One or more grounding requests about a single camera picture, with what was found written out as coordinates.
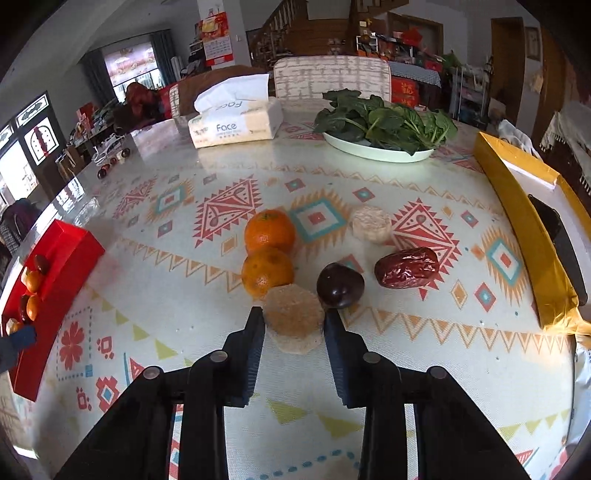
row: chair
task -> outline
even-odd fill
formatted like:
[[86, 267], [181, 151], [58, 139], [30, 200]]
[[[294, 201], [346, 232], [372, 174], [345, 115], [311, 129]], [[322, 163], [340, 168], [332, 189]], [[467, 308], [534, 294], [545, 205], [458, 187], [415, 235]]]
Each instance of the chair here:
[[360, 90], [362, 97], [391, 99], [391, 75], [387, 62], [370, 57], [288, 57], [273, 68], [275, 94], [285, 100], [322, 98], [328, 90]]

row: tangerine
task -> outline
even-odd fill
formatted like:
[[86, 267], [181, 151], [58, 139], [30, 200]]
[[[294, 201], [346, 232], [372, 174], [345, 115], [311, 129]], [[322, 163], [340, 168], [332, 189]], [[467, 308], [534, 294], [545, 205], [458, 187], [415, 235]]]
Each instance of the tangerine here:
[[274, 247], [286, 254], [296, 241], [296, 229], [280, 210], [263, 210], [252, 217], [244, 230], [244, 244], [250, 255], [262, 247]]
[[290, 258], [277, 248], [263, 247], [248, 255], [242, 265], [242, 285], [253, 299], [261, 299], [272, 287], [294, 281]]

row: window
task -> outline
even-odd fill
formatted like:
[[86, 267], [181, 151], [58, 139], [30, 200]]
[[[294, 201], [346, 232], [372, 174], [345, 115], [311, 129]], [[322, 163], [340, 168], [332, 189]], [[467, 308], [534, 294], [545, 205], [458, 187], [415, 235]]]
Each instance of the window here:
[[8, 140], [10, 140], [10, 137], [12, 136], [13, 133], [14, 133], [14, 131], [12, 130], [12, 127], [10, 126], [10, 124], [8, 124], [0, 132], [0, 149], [8, 143]]
[[25, 142], [37, 165], [58, 147], [56, 135], [47, 117], [25, 134]]
[[25, 125], [31, 118], [48, 106], [49, 100], [47, 100], [47, 95], [43, 95], [41, 98], [35, 100], [31, 105], [29, 105], [17, 115], [17, 127], [22, 127]]
[[39, 184], [19, 142], [0, 158], [0, 175], [15, 200], [27, 198]]
[[0, 209], [31, 194], [39, 166], [64, 144], [47, 92], [0, 129]]
[[120, 102], [125, 101], [125, 91], [132, 82], [140, 82], [149, 89], [159, 89], [164, 86], [150, 42], [123, 48], [106, 55], [105, 64]]

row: glass tabletop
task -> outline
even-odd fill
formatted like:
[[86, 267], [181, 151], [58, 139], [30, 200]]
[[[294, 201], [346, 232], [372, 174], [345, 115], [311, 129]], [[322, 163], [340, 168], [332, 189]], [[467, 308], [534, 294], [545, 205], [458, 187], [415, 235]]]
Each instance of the glass tabletop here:
[[[63, 321], [34, 405], [17, 398], [33, 445], [51, 474], [144, 367], [191, 365], [244, 327], [253, 305], [241, 284], [243, 231], [263, 209], [295, 224], [295, 283], [316, 290], [339, 261], [363, 274], [359, 304], [340, 312], [368, 348], [401, 367], [445, 367], [539, 478], [560, 453], [572, 407], [566, 336], [543, 334], [519, 245], [472, 155], [477, 130], [416, 164], [353, 157], [312, 131], [318, 102], [286, 102], [272, 141], [195, 150], [185, 119], [127, 140], [132, 156], [104, 180], [88, 166], [39, 218], [7, 276], [54, 218], [90, 230], [106, 253]], [[391, 214], [386, 245], [354, 238], [355, 208]], [[429, 247], [440, 274], [428, 285], [387, 290], [375, 262]], [[176, 414], [178, 441], [182, 411]], [[225, 411], [231, 478], [356, 478], [363, 410], [336, 394], [324, 344], [307, 355], [278, 350], [267, 335], [255, 395]], [[409, 477], [416, 433], [407, 408]]]

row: door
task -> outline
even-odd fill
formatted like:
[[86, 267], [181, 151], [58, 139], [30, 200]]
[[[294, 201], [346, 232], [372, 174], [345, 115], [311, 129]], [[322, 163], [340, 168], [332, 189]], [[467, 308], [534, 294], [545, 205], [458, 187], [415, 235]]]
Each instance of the door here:
[[544, 27], [541, 30], [544, 84], [540, 92], [540, 103], [538, 104], [538, 114], [535, 117], [534, 130], [531, 134], [531, 141], [535, 148], [542, 141], [554, 113], [562, 109], [566, 84], [564, 53], [554, 41], [550, 32]]
[[443, 55], [443, 24], [425, 18], [410, 15], [398, 15], [388, 12], [388, 36], [393, 31], [400, 32], [416, 28], [423, 36], [421, 43], [428, 53]]
[[505, 117], [515, 125], [525, 75], [523, 18], [492, 18], [491, 30], [494, 68], [491, 98], [505, 104]]

